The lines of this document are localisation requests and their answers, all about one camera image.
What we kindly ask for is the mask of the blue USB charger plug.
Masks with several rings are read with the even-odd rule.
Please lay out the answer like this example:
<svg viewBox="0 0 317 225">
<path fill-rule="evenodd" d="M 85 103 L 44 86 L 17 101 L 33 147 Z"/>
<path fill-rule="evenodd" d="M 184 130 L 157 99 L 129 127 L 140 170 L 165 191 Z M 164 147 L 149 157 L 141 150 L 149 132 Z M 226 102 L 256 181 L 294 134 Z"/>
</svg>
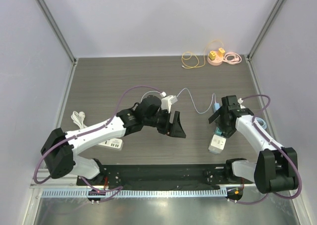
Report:
<svg viewBox="0 0 317 225">
<path fill-rule="evenodd" d="M 215 113 L 219 108 L 220 108 L 220 104 L 219 103 L 214 103 L 213 112 Z"/>
</svg>

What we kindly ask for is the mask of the light blue power strip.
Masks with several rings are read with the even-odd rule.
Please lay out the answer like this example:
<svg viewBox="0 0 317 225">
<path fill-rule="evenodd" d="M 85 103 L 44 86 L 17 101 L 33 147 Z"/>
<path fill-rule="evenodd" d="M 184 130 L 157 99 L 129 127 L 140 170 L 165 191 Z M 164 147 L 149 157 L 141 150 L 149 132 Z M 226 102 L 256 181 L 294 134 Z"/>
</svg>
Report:
<svg viewBox="0 0 317 225">
<path fill-rule="evenodd" d="M 221 130 L 217 127 L 210 141 L 208 150 L 214 154 L 220 154 L 225 146 L 226 138 L 222 136 Z"/>
</svg>

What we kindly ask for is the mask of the white cube socket adapter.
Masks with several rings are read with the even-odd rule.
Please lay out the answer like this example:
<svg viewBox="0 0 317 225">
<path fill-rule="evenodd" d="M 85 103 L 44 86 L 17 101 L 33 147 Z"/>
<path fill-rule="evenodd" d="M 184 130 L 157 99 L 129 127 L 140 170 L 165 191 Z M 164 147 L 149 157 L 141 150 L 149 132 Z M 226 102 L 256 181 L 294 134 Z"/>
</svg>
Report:
<svg viewBox="0 0 317 225">
<path fill-rule="evenodd" d="M 223 150 L 225 143 L 226 143 L 226 138 L 214 135 L 212 137 L 210 146 L 214 149 Z"/>
</svg>

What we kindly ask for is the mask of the white USB power strip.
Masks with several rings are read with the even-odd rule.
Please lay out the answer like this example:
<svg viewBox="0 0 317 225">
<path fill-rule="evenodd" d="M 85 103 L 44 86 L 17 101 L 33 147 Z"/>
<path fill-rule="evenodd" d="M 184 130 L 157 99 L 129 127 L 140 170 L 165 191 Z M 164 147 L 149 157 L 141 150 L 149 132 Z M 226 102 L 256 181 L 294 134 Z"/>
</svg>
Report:
<svg viewBox="0 0 317 225">
<path fill-rule="evenodd" d="M 113 139 L 106 140 L 102 143 L 99 143 L 98 146 L 102 148 L 106 148 L 106 149 L 121 151 L 123 147 L 123 141 L 118 138 L 113 138 Z"/>
</svg>

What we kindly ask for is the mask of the teal plug adapter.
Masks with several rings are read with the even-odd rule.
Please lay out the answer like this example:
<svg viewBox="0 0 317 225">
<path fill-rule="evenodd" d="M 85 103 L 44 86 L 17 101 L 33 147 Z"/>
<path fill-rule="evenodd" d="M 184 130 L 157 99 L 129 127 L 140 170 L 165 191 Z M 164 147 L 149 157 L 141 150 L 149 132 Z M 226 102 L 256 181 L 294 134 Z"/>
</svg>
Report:
<svg viewBox="0 0 317 225">
<path fill-rule="evenodd" d="M 218 127 L 216 127 L 214 134 L 222 137 L 222 131 Z"/>
</svg>

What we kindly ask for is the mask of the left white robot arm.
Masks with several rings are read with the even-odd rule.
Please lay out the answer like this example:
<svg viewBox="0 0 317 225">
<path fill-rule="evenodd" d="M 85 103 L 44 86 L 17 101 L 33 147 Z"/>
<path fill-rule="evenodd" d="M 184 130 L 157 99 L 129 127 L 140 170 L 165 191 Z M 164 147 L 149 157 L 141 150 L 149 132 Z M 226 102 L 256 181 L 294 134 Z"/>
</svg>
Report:
<svg viewBox="0 0 317 225">
<path fill-rule="evenodd" d="M 41 149 L 50 178 L 72 174 L 84 177 L 94 185 L 102 184 L 105 173 L 100 162 L 83 158 L 80 153 L 104 141 L 139 132 L 145 126 L 156 128 L 158 133 L 169 137 L 185 138 L 180 112 L 176 111 L 171 118 L 171 106 L 176 102 L 175 95 L 162 99 L 149 95 L 133 107 L 117 112 L 113 118 L 84 129 L 53 130 Z"/>
</svg>

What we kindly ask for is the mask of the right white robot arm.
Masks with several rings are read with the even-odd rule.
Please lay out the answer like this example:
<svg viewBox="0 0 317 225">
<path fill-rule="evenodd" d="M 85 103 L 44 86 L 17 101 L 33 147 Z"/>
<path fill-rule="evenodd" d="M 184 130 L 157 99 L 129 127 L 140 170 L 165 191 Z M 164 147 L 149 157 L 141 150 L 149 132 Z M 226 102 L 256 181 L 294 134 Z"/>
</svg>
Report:
<svg viewBox="0 0 317 225">
<path fill-rule="evenodd" d="M 208 118 L 220 130 L 220 138 L 229 139 L 235 132 L 241 133 L 258 154 L 256 163 L 246 159 L 226 161 L 224 179 L 235 183 L 240 178 L 255 183 L 262 194 L 296 190 L 302 191 L 302 180 L 298 171 L 297 152 L 278 143 L 263 129 L 256 115 L 243 106 L 243 99 L 235 95 L 221 99 L 222 105 Z"/>
</svg>

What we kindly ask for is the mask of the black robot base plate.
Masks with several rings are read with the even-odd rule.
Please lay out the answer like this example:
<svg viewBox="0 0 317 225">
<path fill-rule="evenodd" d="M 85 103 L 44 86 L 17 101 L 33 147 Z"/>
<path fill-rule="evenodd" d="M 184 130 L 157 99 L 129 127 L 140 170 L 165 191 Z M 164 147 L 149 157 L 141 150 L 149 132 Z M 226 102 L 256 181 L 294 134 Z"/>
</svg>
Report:
<svg viewBox="0 0 317 225">
<path fill-rule="evenodd" d="M 226 164 L 185 165 L 102 165 L 100 179 L 89 182 L 92 186 L 118 186 L 123 191 L 185 191 L 203 192 L 221 187 L 238 188 L 238 195 L 231 189 L 229 196 L 240 199 L 244 185 L 252 182 L 230 174 Z"/>
</svg>

